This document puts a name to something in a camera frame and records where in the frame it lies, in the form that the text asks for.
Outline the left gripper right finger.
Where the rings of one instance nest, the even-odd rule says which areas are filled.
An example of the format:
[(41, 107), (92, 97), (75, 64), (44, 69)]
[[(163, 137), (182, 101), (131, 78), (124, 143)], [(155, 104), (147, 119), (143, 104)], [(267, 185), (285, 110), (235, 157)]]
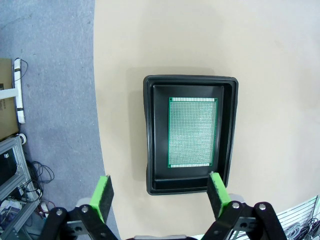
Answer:
[(207, 195), (215, 221), (204, 234), (205, 240), (229, 240), (234, 232), (244, 232), (250, 240), (285, 240), (286, 234), (268, 202), (249, 206), (231, 200), (220, 174), (211, 172)]

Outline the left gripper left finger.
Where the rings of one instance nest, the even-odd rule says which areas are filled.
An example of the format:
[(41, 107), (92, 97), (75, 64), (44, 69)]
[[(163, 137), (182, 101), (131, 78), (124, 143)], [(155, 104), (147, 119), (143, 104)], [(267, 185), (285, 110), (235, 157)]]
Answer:
[(87, 235), (92, 240), (118, 240), (106, 222), (112, 206), (114, 190), (109, 175), (101, 176), (88, 204), (68, 211), (55, 207), (49, 211), (41, 231), (42, 240), (76, 240)]

